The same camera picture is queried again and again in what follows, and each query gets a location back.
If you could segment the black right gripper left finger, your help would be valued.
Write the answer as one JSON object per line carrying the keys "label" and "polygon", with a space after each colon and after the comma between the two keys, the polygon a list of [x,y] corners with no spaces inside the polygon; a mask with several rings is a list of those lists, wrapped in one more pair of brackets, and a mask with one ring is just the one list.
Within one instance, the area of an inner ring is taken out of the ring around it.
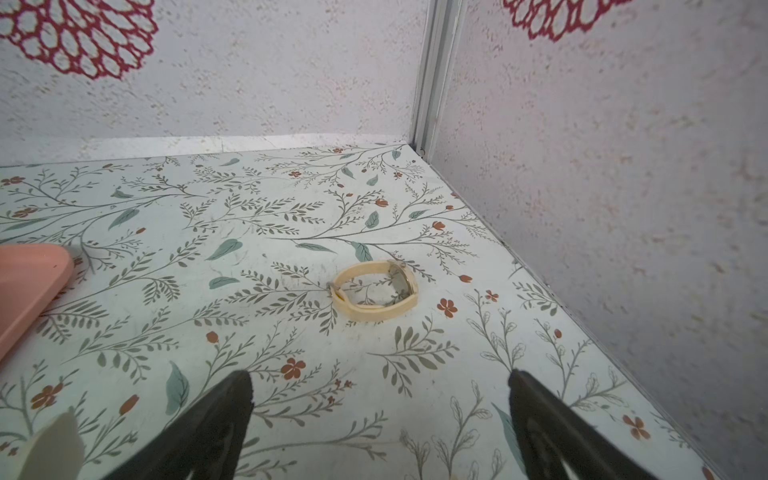
{"label": "black right gripper left finger", "polygon": [[232,479],[254,408],[251,376],[229,374],[108,479]]}

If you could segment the steel tongs with white tips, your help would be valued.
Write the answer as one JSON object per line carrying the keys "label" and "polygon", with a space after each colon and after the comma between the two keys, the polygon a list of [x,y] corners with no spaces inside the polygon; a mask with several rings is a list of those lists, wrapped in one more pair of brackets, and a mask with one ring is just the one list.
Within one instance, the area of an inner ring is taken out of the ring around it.
{"label": "steel tongs with white tips", "polygon": [[85,445],[76,416],[66,412],[55,417],[21,448],[10,479],[75,480],[84,465]]}

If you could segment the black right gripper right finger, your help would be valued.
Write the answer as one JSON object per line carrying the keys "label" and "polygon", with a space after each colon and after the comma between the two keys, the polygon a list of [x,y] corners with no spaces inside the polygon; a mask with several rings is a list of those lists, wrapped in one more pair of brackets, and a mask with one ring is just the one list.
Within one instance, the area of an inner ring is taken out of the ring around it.
{"label": "black right gripper right finger", "polygon": [[654,476],[559,400],[530,373],[508,378],[510,450],[529,479],[652,479]]}

